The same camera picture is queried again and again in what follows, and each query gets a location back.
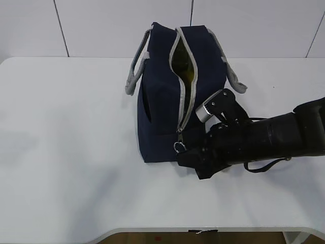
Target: gray zipper trim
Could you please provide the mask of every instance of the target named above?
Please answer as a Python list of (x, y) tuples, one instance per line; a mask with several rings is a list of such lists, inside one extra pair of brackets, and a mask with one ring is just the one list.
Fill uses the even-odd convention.
[(172, 68), (172, 59), (173, 59), (173, 55), (174, 52), (176, 50), (177, 44), (179, 42), (180, 39), (180, 34), (177, 33), (175, 42), (172, 46), (171, 52), (169, 53), (169, 67), (171, 68), (171, 70), (173, 71), (173, 73), (178, 77), (179, 80), (179, 85), (180, 85), (180, 89), (181, 89), (181, 93), (180, 93), (180, 98), (179, 98), (179, 109), (178, 109), (178, 123), (177, 123), (177, 128), (180, 127), (180, 124), (183, 120), (183, 114), (184, 114), (184, 106), (185, 106), (185, 84), (182, 81), (182, 79), (174, 72), (173, 68)]
[(139, 60), (141, 52), (143, 51), (143, 49), (144, 49), (144, 47), (145, 47), (145, 45), (146, 45), (146, 43), (148, 41), (148, 38), (150, 36), (150, 31), (152, 29), (153, 29), (153, 25), (151, 26), (150, 29), (148, 29), (145, 32), (144, 37), (143, 37), (143, 39), (142, 39), (142, 41), (140, 43), (140, 46), (139, 46), (139, 48), (137, 50), (137, 53), (136, 53), (135, 57), (132, 60), (132, 64), (131, 64), (131, 67), (130, 67), (130, 71), (128, 73), (128, 78), (126, 80), (126, 86), (125, 86), (125, 93), (128, 94), (128, 95), (133, 96), (134, 91), (136, 89), (137, 82), (138, 82), (138, 80), (140, 79), (140, 77), (143, 74), (144, 67), (145, 67), (145, 64), (146, 64), (146, 60), (150, 58), (149, 52), (145, 52), (142, 59), (141, 59), (138, 71), (136, 72), (136, 74), (134, 74), (137, 62)]
[(186, 50), (188, 52), (189, 58), (191, 59), (192, 65), (193, 65), (193, 68), (194, 68), (194, 78), (193, 78), (193, 81), (191, 83), (191, 95), (190, 95), (190, 99), (189, 99), (188, 110), (187, 110), (187, 113), (186, 113), (186, 116), (185, 116), (183, 122), (181, 123), (181, 125), (178, 128), (178, 131), (182, 131), (186, 127), (186, 125), (188, 123), (188, 120), (189, 120), (189, 117), (190, 117), (190, 115), (192, 113), (192, 110), (193, 110), (193, 107), (194, 107), (195, 97), (196, 97), (196, 94), (197, 94), (198, 66), (197, 66), (197, 62), (196, 62), (196, 60), (194, 58), (194, 55), (193, 55), (191, 49), (189, 48), (189, 45), (188, 45), (188, 43), (186, 41), (186, 38), (185, 38), (185, 35), (184, 35), (182, 29), (180, 27), (178, 27), (178, 28), (176, 28), (176, 31), (177, 31), (177, 33), (179, 33), (180, 37), (182, 38), (182, 41), (184, 43), (184, 46), (185, 46), (185, 48), (186, 48)]

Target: floor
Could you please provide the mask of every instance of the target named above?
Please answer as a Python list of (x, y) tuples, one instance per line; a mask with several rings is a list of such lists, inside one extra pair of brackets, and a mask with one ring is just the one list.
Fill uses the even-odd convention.
[[(203, 232), (182, 233), (118, 233), (100, 244), (285, 244), (282, 232)], [(304, 244), (325, 244), (316, 236), (309, 236)]]

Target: bag handle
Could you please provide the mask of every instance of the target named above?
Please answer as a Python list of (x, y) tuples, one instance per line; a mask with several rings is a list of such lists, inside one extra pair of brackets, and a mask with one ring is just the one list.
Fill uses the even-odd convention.
[(283, 161), (283, 160), (286, 160), (286, 161), (289, 161), (291, 160), (291, 157), (289, 158), (282, 158), (282, 159), (277, 159), (277, 160), (274, 160), (272, 162), (270, 162), (269, 164), (267, 164), (266, 166), (262, 167), (262, 168), (259, 168), (259, 169), (249, 169), (248, 168), (248, 162), (244, 163), (244, 168), (251, 172), (251, 173), (261, 173), (261, 172), (266, 172), (268, 171), (272, 166), (274, 166), (275, 164)]
[(142, 39), (142, 41), (140, 43), (140, 46), (139, 46), (139, 48), (138, 48), (138, 50), (136, 52), (136, 55), (133, 58), (133, 61), (131, 63), (130, 71), (128, 73), (128, 77), (127, 77), (127, 80), (126, 80), (126, 86), (125, 86), (125, 92), (128, 95), (133, 96), (134, 91), (136, 89), (137, 82), (140, 79), (141, 75), (143, 74), (146, 60), (150, 58), (149, 57), (149, 52), (145, 52), (143, 54), (143, 57), (142, 57), (142, 59), (140, 61), (139, 69), (138, 69), (137, 73), (134, 75), (134, 70), (136, 68), (136, 64), (137, 64), (137, 62), (139, 60), (141, 52), (143, 51), (143, 48), (145, 47), (145, 45), (146, 45), (146, 43), (148, 41), (148, 38), (150, 36), (150, 31), (152, 30), (152, 28), (153, 27), (151, 27), (150, 29), (148, 29), (144, 33), (143, 39)]
[(232, 69), (232, 67), (228, 63), (227, 58), (226, 58), (226, 56), (225, 56), (225, 54), (223, 52), (223, 49), (222, 49), (220, 43), (218, 42), (218, 39), (217, 39), (216, 35), (213, 33), (212, 30), (210, 30), (208, 28), (207, 28), (207, 30), (210, 33), (210, 35), (212, 35), (215, 43), (217, 44), (218, 48), (220, 49), (220, 52), (221, 52), (221, 55), (222, 55), (222, 57), (221, 57), (222, 61), (224, 63), (226, 63), (226, 65), (227, 65), (227, 78), (228, 78), (228, 81), (229, 81), (230, 85), (232, 86), (232, 88), (236, 92), (245, 93), (246, 90), (247, 90), (247, 86), (245, 86), (243, 83), (240, 83), (238, 81), (238, 77), (237, 77), (235, 71)]

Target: white table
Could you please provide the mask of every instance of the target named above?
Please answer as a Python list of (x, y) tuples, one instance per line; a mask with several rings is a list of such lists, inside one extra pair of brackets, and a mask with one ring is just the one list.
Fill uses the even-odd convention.
[[(324, 157), (199, 180), (145, 164), (129, 58), (11, 58), (0, 65), (0, 243), (95, 243), (122, 231), (306, 231), (325, 238)], [(250, 116), (325, 95), (325, 59), (231, 59)]]

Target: white wall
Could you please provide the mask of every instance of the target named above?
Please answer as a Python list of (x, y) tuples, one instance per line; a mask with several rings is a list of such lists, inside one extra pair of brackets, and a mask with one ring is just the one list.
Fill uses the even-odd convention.
[(52, 0), (0, 0), (0, 63), (11, 56), (66, 56)]
[(70, 56), (132, 57), (156, 21), (189, 25), (191, 0), (56, 0)]
[(325, 18), (323, 18), (321, 25), (319, 26), (308, 57), (325, 57)]
[[(153, 21), (190, 23), (191, 0), (56, 0), (70, 56), (132, 57)], [(194, 0), (192, 24), (228, 57), (305, 57), (325, 0)], [(0, 0), (0, 62), (67, 56), (53, 0)], [(308, 57), (325, 57), (325, 20)]]
[(229, 57), (305, 57), (324, 10), (324, 0), (195, 0), (192, 24)]

